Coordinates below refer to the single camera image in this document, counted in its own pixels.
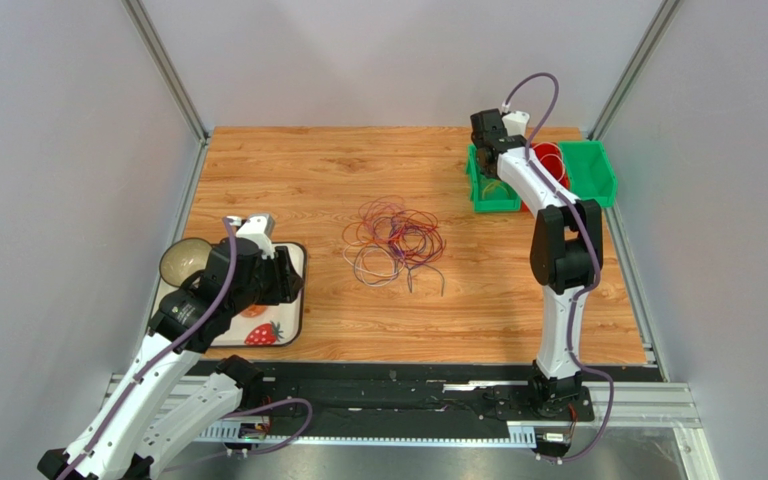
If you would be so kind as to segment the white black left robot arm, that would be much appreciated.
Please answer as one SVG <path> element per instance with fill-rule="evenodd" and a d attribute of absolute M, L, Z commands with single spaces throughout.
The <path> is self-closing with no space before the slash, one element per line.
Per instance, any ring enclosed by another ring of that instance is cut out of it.
<path fill-rule="evenodd" d="M 185 400 L 162 413 L 179 381 L 252 307 L 298 311 L 304 250 L 265 234 L 232 233 L 217 244 L 189 238 L 169 247 L 159 301 L 138 353 L 112 395 L 68 446 L 37 464 L 47 479 L 155 479 L 204 430 L 234 414 L 263 416 L 264 373 L 238 355 L 221 360 Z"/>

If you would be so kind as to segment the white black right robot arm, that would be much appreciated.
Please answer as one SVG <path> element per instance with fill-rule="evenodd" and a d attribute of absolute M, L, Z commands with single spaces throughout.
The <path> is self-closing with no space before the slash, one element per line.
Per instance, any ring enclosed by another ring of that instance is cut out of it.
<path fill-rule="evenodd" d="M 546 169 L 525 136 L 527 121 L 525 113 L 479 111 L 470 117 L 471 141 L 479 172 L 511 187 L 535 219 L 529 261 L 543 289 L 543 327 L 529 404 L 536 415 L 554 418 L 583 391 L 580 331 L 602 269 L 602 209 Z"/>

